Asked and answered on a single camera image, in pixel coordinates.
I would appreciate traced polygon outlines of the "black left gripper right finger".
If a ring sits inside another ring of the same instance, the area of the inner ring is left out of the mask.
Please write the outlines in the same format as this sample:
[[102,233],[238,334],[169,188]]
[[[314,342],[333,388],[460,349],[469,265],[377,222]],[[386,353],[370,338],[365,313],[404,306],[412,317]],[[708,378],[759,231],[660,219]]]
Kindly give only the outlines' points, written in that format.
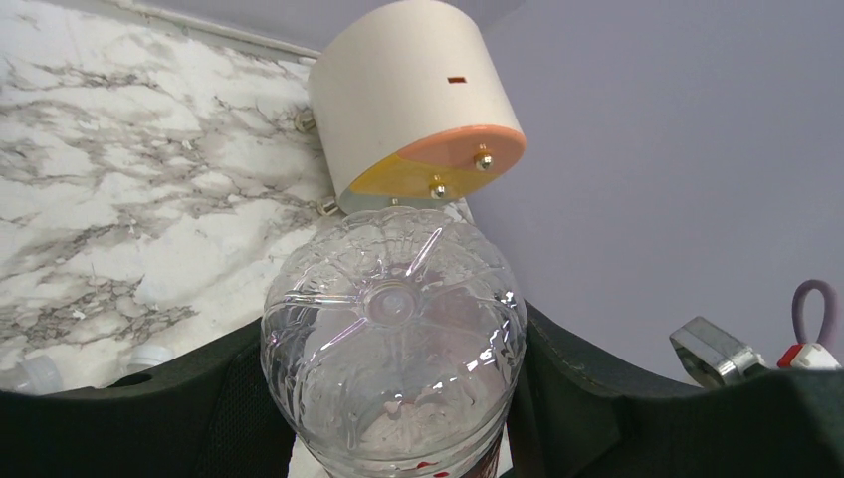
[[843,374],[765,371],[706,390],[527,310],[508,418],[516,477],[839,477]]

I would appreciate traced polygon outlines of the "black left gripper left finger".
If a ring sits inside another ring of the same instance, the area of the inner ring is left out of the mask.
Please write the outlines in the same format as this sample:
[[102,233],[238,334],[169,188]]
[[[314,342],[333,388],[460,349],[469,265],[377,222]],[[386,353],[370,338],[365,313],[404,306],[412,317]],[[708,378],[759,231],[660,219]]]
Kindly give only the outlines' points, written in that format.
[[1,394],[4,477],[285,477],[254,321],[105,388]]

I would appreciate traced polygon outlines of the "clear bottle red label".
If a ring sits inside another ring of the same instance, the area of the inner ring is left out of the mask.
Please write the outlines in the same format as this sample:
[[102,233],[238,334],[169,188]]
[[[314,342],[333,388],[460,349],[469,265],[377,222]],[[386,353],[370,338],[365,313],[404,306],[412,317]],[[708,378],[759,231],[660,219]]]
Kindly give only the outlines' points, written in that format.
[[477,227],[393,206],[351,214],[287,258],[261,364],[331,477],[493,477],[527,325],[507,260]]

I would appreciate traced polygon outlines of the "green tea bottle white cap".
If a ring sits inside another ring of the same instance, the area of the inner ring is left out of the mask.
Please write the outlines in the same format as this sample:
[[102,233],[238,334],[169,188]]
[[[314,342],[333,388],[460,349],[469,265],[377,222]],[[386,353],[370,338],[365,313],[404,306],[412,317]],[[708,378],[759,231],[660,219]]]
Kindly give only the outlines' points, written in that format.
[[169,348],[158,345],[140,345],[131,353],[125,370],[127,374],[139,373],[166,363],[174,357],[174,352]]

